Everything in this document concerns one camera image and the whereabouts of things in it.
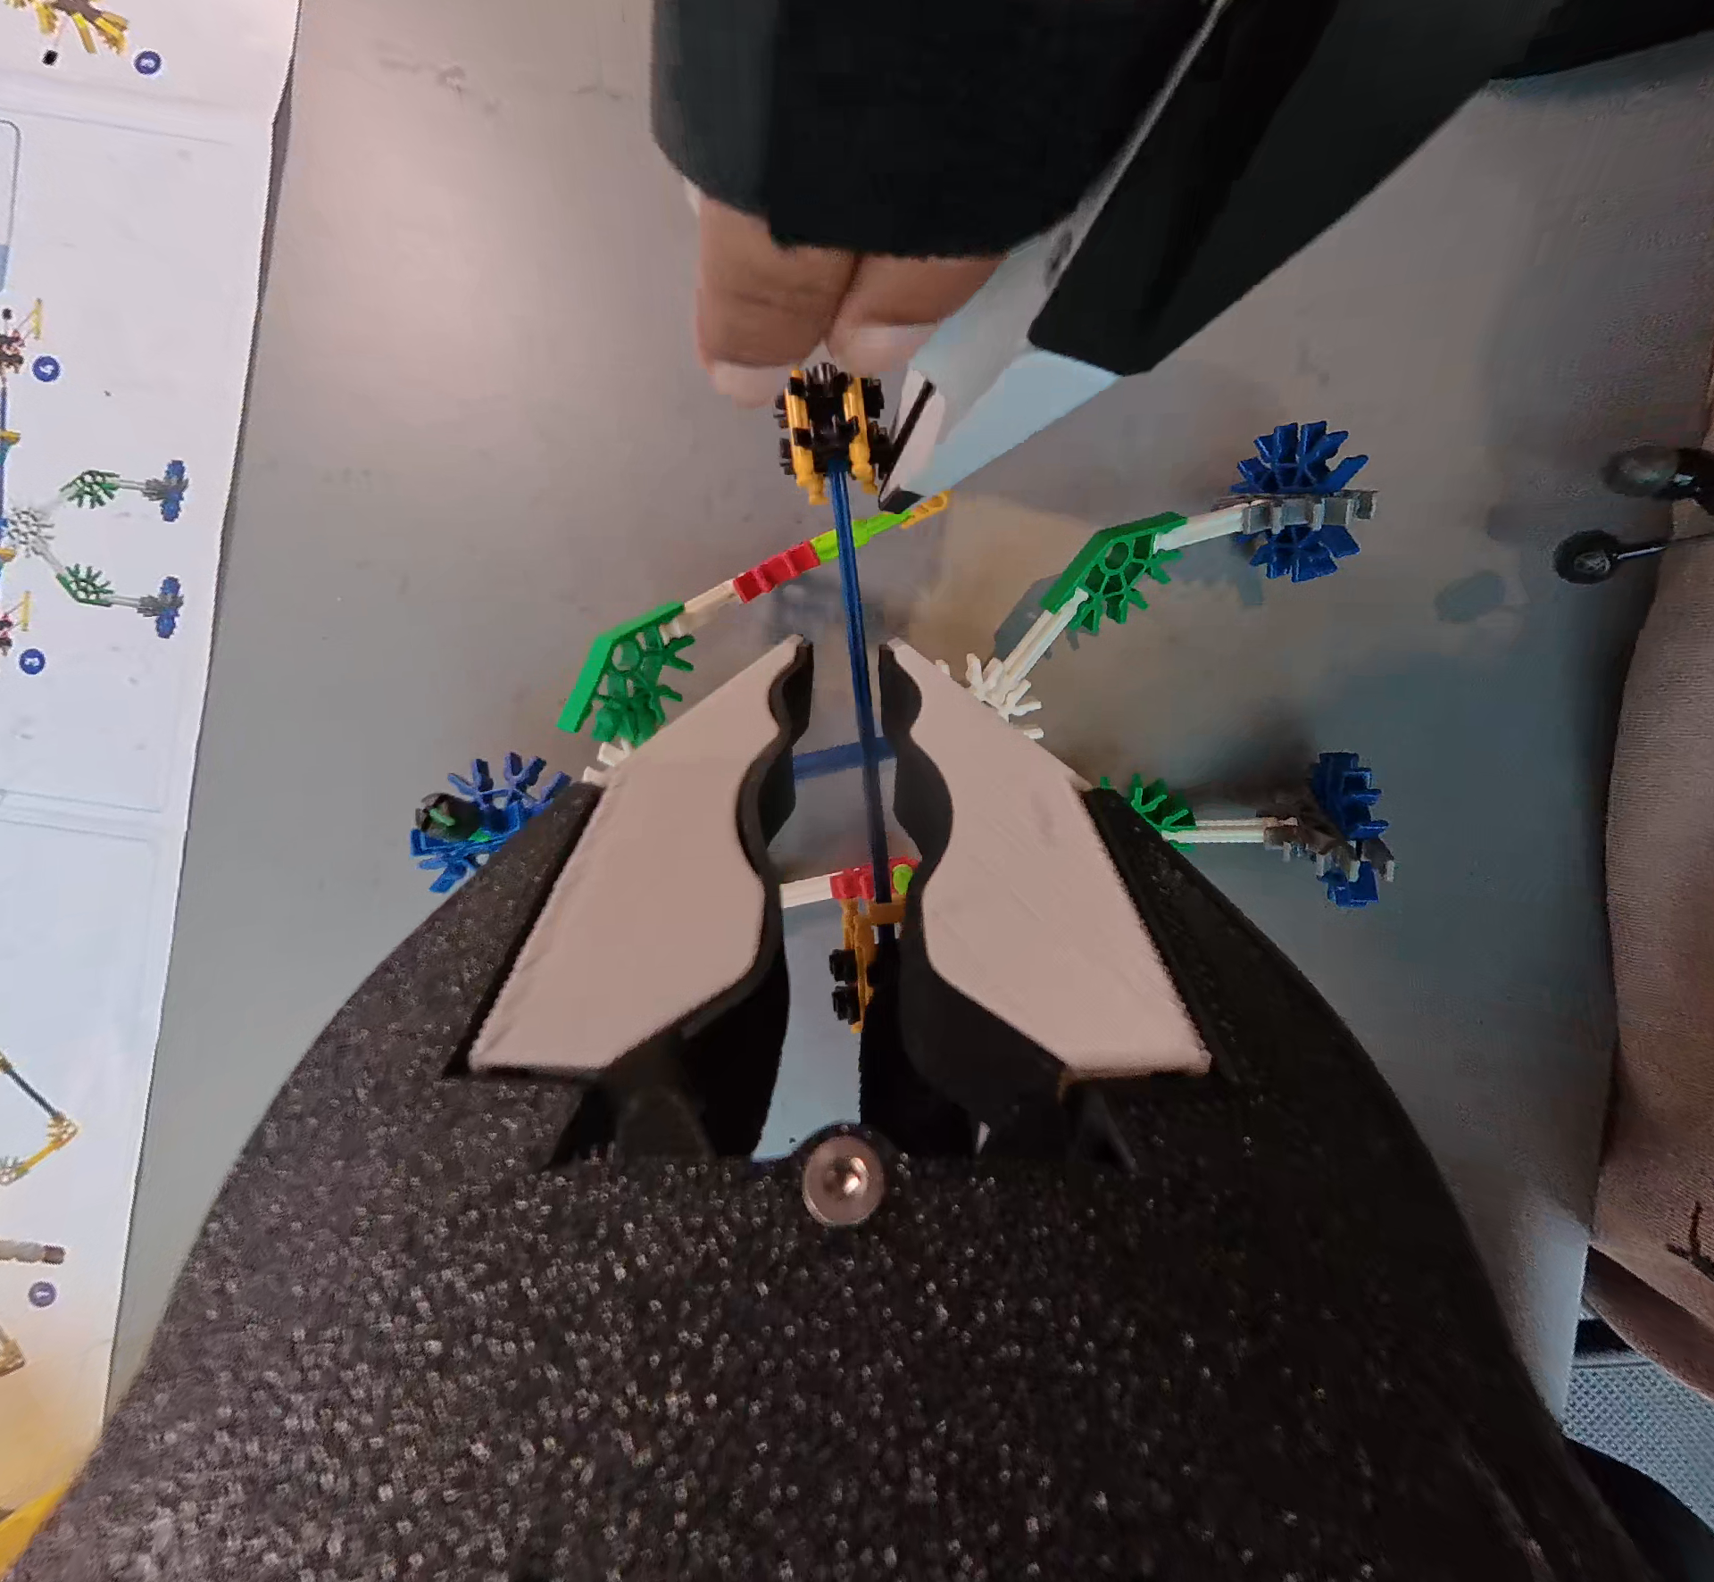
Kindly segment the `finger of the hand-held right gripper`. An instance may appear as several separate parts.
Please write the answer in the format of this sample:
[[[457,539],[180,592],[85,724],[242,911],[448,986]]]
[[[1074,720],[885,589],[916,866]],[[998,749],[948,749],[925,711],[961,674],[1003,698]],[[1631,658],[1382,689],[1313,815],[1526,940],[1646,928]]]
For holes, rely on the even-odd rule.
[[[1032,348],[1030,326],[1052,292],[1052,251],[1050,246],[1012,250],[976,293],[912,350],[890,414],[890,437],[910,368],[937,385],[979,390],[1025,348]]]
[[[901,512],[958,487],[1120,381],[1054,352],[1025,348],[979,390],[937,385],[916,368],[901,388],[881,508]]]

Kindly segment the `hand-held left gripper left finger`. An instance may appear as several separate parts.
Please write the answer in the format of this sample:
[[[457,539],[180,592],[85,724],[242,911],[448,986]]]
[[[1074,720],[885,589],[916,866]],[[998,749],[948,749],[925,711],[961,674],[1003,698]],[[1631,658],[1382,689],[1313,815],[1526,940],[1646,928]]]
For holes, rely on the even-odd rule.
[[[812,682],[788,636],[624,760],[515,942],[466,1070],[580,1084],[559,1157],[757,1150],[790,1001],[768,846]]]

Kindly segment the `thin blue toy rod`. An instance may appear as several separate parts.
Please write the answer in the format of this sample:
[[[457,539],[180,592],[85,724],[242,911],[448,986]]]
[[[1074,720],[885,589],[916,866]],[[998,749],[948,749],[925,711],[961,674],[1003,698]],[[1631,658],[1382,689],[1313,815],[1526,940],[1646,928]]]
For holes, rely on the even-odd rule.
[[[856,714],[856,740],[859,747],[861,793],[865,813],[865,842],[870,858],[872,895],[877,906],[888,904],[888,833],[886,807],[881,785],[881,734],[876,729],[872,683],[868,672],[868,649],[865,634],[863,600],[857,574],[857,543],[850,508],[850,463],[837,456],[830,461],[825,487],[832,512],[841,605],[845,614],[845,641],[848,652],[850,683]]]

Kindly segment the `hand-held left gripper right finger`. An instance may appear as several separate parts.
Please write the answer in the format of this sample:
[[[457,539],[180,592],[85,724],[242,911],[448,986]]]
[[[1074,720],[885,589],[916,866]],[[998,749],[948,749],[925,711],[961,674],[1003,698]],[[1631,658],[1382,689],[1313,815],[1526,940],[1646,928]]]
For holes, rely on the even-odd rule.
[[[859,1037],[859,1117],[921,1159],[1121,1159],[1114,1097],[1211,1066],[1096,818],[1156,842],[905,641],[877,658],[917,862]]]

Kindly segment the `blue-grey chair seat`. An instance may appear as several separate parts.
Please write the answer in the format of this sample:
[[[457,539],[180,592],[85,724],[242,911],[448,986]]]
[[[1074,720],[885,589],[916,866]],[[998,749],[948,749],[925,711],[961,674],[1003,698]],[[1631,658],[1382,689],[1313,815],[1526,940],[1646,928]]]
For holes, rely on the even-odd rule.
[[[1639,1356],[1611,1327],[1579,1314],[1566,1434],[1621,1462],[1712,1522],[1712,1403]]]

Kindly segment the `beige printed hoodie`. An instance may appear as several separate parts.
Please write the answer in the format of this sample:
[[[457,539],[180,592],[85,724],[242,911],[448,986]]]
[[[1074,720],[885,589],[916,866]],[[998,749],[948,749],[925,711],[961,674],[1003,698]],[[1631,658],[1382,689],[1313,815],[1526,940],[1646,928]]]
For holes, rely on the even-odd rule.
[[[1661,558],[1617,720],[1604,838],[1617,1002],[1588,1307],[1712,1394],[1712,559]]]

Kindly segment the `white instruction sheet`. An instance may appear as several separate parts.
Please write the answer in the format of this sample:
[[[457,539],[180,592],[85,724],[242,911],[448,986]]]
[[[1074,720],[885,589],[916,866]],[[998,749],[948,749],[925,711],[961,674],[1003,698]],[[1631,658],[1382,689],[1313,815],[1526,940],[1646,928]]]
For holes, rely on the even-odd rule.
[[[1,0],[3,1511],[109,1392],[300,0]]]

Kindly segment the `multicoloured construction toy model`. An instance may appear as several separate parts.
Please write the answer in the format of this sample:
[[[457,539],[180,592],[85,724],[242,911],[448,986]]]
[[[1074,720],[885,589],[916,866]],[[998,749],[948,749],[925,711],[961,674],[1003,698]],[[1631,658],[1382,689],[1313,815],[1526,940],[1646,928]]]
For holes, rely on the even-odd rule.
[[[1145,607],[1143,585],[1163,585],[1182,554],[1231,543],[1269,581],[1329,578],[1358,554],[1353,527],[1375,514],[1375,496],[1353,487],[1366,465],[1346,456],[1346,432],[1324,421],[1282,423],[1253,441],[1238,461],[1231,494],[1198,516],[1160,514],[1100,528],[1072,561],[1043,587],[1038,605],[1009,651],[965,662],[967,689],[1005,724],[1040,738],[1029,714],[1036,667],[1065,638],[1089,638]],[[690,672],[695,631],[726,609],[750,605],[839,558],[835,530],[783,549],[759,565],[684,603],[631,616],[597,636],[577,671],[562,713],[568,734],[586,733],[595,762],[584,780],[602,778],[666,724],[679,694],[672,676]],[[1198,820],[1189,802],[1162,782],[1132,778],[1125,802],[1165,842],[1178,847],[1238,844],[1307,860],[1335,908],[1371,908],[1395,877],[1376,813],[1380,789],[1353,753],[1316,756],[1302,795],[1278,798],[1253,818]],[[409,855],[429,875],[433,895],[469,880],[497,851],[566,787],[540,756],[482,758],[417,806]]]

